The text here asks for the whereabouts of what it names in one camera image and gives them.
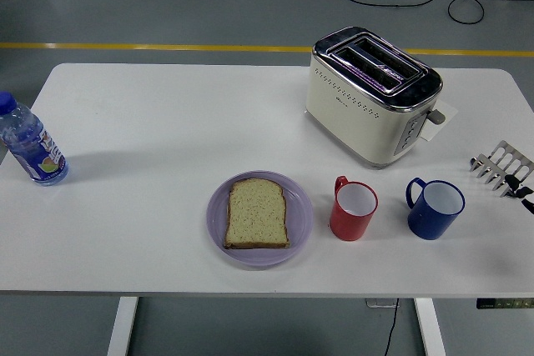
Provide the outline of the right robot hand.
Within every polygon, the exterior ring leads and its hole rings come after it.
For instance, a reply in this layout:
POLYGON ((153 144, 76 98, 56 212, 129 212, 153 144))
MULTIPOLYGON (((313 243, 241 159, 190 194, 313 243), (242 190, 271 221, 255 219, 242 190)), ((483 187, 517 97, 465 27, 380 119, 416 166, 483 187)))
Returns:
POLYGON ((530 212, 534 213, 533 202, 526 197, 533 194, 533 190, 527 186, 521 184, 520 180, 511 174, 505 176, 505 182, 509 189, 505 192, 505 196, 508 198, 520 199, 521 204, 530 212))

